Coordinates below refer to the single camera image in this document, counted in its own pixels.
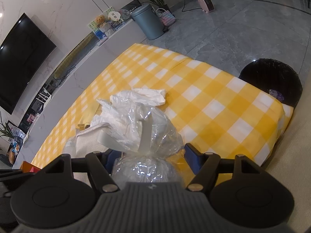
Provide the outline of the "clear plastic bag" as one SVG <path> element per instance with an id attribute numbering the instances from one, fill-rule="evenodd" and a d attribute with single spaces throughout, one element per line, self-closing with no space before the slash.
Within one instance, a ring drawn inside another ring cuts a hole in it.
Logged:
<path id="1" fill-rule="evenodd" d="M 110 136 L 104 132 L 100 132 L 97 138 L 100 144 L 122 153 L 114 162 L 111 174 L 121 189 L 129 182 L 184 183 L 176 164 L 168 160 L 183 148 L 182 137 L 159 107 L 145 105 L 137 108 L 138 143 L 122 141 L 121 135 Z"/>

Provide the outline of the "white tissue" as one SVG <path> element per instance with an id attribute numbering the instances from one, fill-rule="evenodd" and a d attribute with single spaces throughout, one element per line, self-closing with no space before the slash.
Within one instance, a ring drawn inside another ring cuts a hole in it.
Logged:
<path id="1" fill-rule="evenodd" d="M 165 97 L 164 89 L 134 88 L 111 95 L 108 100 L 97 99 L 102 113 L 95 115 L 85 130 L 79 131 L 75 127 L 75 135 L 66 141 L 62 153 L 79 158 L 91 152 L 107 151 L 108 148 L 97 141 L 101 131 L 110 136 L 121 135 L 122 141 L 138 143 L 140 135 L 135 121 L 137 108 L 145 105 L 152 107 L 164 105 Z"/>

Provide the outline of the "yellow microfiber cloth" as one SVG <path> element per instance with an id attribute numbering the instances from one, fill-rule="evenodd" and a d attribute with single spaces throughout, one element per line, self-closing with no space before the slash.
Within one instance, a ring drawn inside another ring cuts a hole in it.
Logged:
<path id="1" fill-rule="evenodd" d="M 85 105 L 82 108 L 82 115 L 77 124 L 77 129 L 79 131 L 85 130 L 90 126 L 90 123 L 95 115 L 100 115 L 102 113 L 101 105 L 98 102 L 93 102 L 91 104 Z"/>

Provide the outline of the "orange white storage box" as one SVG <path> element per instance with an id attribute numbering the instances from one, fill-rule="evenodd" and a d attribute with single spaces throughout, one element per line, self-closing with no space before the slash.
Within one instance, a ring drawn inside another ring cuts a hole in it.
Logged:
<path id="1" fill-rule="evenodd" d="M 41 169 L 39 167 L 32 165 L 31 163 L 28 163 L 27 161 L 23 161 L 21 164 L 20 170 L 23 173 L 37 173 Z"/>

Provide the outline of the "green plant in glass vase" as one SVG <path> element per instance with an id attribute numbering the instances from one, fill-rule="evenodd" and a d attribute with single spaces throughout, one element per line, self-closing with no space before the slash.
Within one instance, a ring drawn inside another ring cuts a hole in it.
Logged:
<path id="1" fill-rule="evenodd" d="M 26 134 L 17 126 L 13 125 L 9 120 L 4 123 L 1 116 L 1 137 L 6 137 L 10 142 L 8 161 L 13 165 L 22 149 Z"/>

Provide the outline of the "yellow checkered tablecloth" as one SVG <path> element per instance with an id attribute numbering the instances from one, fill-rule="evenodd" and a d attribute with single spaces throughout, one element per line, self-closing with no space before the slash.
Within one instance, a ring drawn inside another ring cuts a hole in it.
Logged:
<path id="1" fill-rule="evenodd" d="M 166 90 L 161 110 L 186 143 L 201 153 L 261 165 L 285 131 L 294 109 L 207 63 L 163 48 L 134 44 L 83 91 L 52 129 L 32 164 L 43 168 L 74 136 L 85 105 L 122 90 Z"/>

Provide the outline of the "white marble tv console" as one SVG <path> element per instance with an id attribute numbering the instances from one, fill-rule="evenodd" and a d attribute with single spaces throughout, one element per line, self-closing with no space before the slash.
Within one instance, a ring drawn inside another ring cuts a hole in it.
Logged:
<path id="1" fill-rule="evenodd" d="M 100 46 L 95 46 L 76 65 L 61 87 L 57 88 L 51 100 L 32 124 L 28 139 L 13 165 L 19 169 L 23 161 L 31 162 L 52 129 L 67 112 L 74 101 L 122 52 L 134 43 L 146 39 L 141 28 L 129 20 Z"/>

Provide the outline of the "white wifi router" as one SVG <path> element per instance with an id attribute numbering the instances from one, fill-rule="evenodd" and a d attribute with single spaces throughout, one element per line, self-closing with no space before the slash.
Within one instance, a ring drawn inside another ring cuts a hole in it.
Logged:
<path id="1" fill-rule="evenodd" d="M 52 99 L 52 95 L 44 87 L 42 87 L 36 95 L 35 99 L 41 102 L 43 105 L 47 105 Z"/>

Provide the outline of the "green illustrated card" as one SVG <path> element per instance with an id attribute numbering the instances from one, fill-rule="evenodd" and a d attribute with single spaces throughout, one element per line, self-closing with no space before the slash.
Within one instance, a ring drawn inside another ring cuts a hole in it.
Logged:
<path id="1" fill-rule="evenodd" d="M 107 10 L 105 10 L 102 14 L 100 14 L 100 15 L 103 15 L 104 17 L 105 17 L 105 20 L 108 22 L 109 21 L 109 19 L 108 19 L 108 14 L 109 14 L 109 12 L 111 12 L 111 11 L 114 11 L 114 8 L 111 6 L 111 7 L 109 7 Z M 91 21 L 89 24 L 88 24 L 88 27 L 89 27 L 89 29 L 92 31 L 92 32 L 96 32 L 98 29 L 96 28 L 96 23 L 95 23 L 95 21 Z"/>

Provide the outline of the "teddy bear bouquet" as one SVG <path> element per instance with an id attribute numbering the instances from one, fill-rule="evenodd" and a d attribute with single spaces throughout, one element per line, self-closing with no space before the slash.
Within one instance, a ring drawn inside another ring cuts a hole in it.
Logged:
<path id="1" fill-rule="evenodd" d="M 97 16 L 94 21 L 96 23 L 96 28 L 103 33 L 107 32 L 111 27 L 110 23 L 105 20 L 103 15 Z"/>

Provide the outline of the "round paper fan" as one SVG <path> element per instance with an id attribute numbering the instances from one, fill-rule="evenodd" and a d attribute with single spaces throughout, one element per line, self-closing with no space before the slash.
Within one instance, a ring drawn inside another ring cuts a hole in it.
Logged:
<path id="1" fill-rule="evenodd" d="M 116 11 L 111 11 L 108 14 L 108 19 L 113 22 L 117 22 L 121 19 L 121 14 Z"/>

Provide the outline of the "grey blue trash can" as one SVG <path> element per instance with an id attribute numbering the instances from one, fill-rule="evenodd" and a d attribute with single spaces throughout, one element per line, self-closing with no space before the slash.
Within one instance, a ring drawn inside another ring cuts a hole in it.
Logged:
<path id="1" fill-rule="evenodd" d="M 144 4 L 133 10 L 131 18 L 139 25 L 149 40 L 164 34 L 164 25 L 150 4 Z"/>

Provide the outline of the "pastel woven basket bag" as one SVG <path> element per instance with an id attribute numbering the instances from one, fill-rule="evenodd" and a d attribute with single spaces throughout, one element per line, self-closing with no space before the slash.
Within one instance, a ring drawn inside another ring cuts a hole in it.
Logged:
<path id="1" fill-rule="evenodd" d="M 163 8 L 158 8 L 156 10 L 156 14 L 164 26 L 171 26 L 176 21 L 176 18 L 172 15 L 172 13 Z"/>

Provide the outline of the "pink space heater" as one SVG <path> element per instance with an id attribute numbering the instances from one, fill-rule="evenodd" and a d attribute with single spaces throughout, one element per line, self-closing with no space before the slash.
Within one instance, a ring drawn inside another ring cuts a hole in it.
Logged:
<path id="1" fill-rule="evenodd" d="M 211 0 L 198 0 L 199 5 L 202 10 L 206 13 L 211 12 L 215 9 Z"/>

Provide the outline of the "black wall television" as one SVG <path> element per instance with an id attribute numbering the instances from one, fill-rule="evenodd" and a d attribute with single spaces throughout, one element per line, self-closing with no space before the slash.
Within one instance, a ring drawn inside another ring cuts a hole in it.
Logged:
<path id="1" fill-rule="evenodd" d="M 56 45 L 24 13 L 1 44 L 1 108 L 12 114 L 34 74 Z"/>

